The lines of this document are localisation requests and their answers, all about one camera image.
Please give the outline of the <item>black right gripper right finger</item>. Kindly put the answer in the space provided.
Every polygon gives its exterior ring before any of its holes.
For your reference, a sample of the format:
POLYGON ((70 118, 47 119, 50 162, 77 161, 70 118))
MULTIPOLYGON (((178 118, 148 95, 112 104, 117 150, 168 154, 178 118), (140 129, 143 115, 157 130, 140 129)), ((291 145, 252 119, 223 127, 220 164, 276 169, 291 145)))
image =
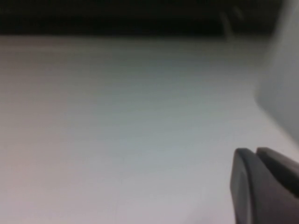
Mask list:
POLYGON ((285 187, 299 186, 299 163, 267 147, 259 147, 256 155, 273 176, 285 187))

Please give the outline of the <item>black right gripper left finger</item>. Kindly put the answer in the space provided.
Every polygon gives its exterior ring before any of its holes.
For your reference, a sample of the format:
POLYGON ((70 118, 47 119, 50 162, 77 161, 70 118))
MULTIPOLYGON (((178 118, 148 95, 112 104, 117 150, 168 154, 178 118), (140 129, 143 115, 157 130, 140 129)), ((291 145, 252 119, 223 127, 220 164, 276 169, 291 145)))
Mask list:
POLYGON ((230 191, 237 224, 297 224, 299 187, 285 187, 247 148, 234 152, 230 191))

